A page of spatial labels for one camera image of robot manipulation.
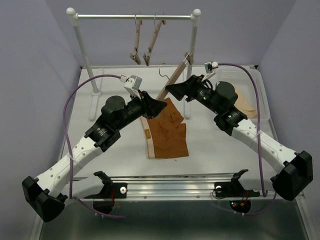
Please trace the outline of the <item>brown underwear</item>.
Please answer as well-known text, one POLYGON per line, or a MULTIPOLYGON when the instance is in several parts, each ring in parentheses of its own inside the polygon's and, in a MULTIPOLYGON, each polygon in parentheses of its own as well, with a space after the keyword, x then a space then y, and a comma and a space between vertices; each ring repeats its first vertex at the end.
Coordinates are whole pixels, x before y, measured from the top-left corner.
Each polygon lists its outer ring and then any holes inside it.
POLYGON ((170 98, 160 115, 153 119, 140 118, 146 139, 148 159, 175 159, 189 156, 184 117, 170 98))

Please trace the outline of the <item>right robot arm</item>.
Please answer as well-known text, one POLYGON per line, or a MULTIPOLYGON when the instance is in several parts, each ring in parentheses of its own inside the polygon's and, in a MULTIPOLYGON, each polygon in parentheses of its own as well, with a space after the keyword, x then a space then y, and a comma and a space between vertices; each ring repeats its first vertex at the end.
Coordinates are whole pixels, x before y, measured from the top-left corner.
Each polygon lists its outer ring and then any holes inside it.
POLYGON ((306 151, 287 148, 259 130, 235 107, 238 95, 231 83, 221 81, 212 89, 207 87, 207 82, 203 76, 192 75, 165 89, 178 101, 183 98, 188 102, 196 100, 214 112, 214 122, 221 131, 247 145, 275 171, 274 176, 266 179, 243 169, 234 174, 230 182, 222 184, 218 196, 228 198, 246 191, 265 190, 275 192, 287 201, 294 200, 313 180, 312 156, 306 151))

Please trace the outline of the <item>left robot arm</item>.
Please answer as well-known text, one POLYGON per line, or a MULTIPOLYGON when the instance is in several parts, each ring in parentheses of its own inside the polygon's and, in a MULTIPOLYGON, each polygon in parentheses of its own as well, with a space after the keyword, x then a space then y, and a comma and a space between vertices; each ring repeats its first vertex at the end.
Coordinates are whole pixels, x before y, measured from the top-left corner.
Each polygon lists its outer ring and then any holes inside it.
POLYGON ((87 197, 104 197, 114 200, 125 198, 120 189, 126 183, 113 183, 103 171, 97 171, 92 178, 73 183, 73 176, 90 161, 106 152, 120 137, 120 131, 140 117, 153 119, 168 104, 153 99, 146 91, 139 91, 131 101, 115 95, 109 97, 101 108, 101 115, 69 153, 55 165, 37 177, 28 176, 22 181, 24 197, 40 218, 48 223, 65 208, 68 199, 82 200, 87 197), (63 193, 63 189, 74 192, 63 193))

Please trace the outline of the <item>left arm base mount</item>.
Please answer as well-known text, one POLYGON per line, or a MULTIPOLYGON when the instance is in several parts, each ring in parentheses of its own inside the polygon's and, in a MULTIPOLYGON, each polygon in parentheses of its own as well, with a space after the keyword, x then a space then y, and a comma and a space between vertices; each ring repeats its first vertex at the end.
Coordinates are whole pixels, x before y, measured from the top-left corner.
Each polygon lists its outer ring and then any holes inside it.
POLYGON ((111 214, 116 200, 127 198, 128 184, 126 182, 115 182, 103 171, 97 171, 93 177, 88 177, 78 183, 78 201, 92 210, 95 215, 113 220, 126 219, 125 216, 111 214))

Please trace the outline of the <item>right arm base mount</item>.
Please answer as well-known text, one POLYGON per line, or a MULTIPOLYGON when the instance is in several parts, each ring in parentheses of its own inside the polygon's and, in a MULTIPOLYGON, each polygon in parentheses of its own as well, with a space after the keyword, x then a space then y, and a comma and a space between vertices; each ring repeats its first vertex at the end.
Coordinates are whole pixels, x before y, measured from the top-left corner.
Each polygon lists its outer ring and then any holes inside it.
POLYGON ((232 198, 229 205, 233 211, 239 214, 248 214, 252 206, 250 198, 260 196, 259 192, 245 190, 240 184, 240 177, 247 171, 247 169, 243 169, 235 173, 230 181, 215 182, 211 192, 212 197, 216 200, 232 198))

